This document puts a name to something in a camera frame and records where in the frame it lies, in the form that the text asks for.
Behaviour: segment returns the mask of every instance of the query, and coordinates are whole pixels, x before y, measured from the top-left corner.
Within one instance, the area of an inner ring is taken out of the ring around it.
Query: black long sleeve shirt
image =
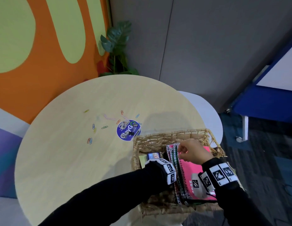
[[[222,163],[213,158],[202,167]],[[154,163],[145,168],[103,180],[73,196],[68,202],[58,207],[39,226],[48,225],[101,225],[108,226],[129,212],[151,195],[159,194],[168,188],[166,174]],[[216,187],[216,199],[224,210],[224,216],[231,226],[272,224],[258,210],[238,182],[231,182]],[[114,203],[121,204],[112,212]]]

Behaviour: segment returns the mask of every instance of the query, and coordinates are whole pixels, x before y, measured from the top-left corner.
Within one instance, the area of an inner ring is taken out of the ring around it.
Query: person's right hand
[[[200,142],[195,139],[181,141],[177,151],[179,153],[179,159],[198,165],[202,165],[204,162],[213,158],[212,153],[203,148]]]

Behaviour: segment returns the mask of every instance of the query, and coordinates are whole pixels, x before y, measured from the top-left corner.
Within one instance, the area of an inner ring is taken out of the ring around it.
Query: gray wall panel
[[[159,79],[172,0],[110,0],[113,24],[132,22],[126,53],[140,75]]]
[[[221,112],[291,36],[292,0],[174,0],[160,81]]]

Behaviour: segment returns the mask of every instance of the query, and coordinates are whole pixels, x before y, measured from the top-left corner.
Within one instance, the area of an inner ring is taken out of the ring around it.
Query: potted plant
[[[129,21],[121,21],[116,26],[107,29],[106,35],[108,39],[101,35],[102,47],[110,53],[109,67],[107,68],[111,72],[101,73],[99,77],[114,74],[139,75],[137,69],[128,67],[127,57],[124,53],[130,31],[131,23]]]

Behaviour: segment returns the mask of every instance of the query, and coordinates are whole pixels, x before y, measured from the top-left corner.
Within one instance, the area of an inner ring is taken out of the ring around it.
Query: wall mural
[[[16,154],[37,114],[108,71],[107,27],[106,0],[0,0],[0,196],[16,197]]]

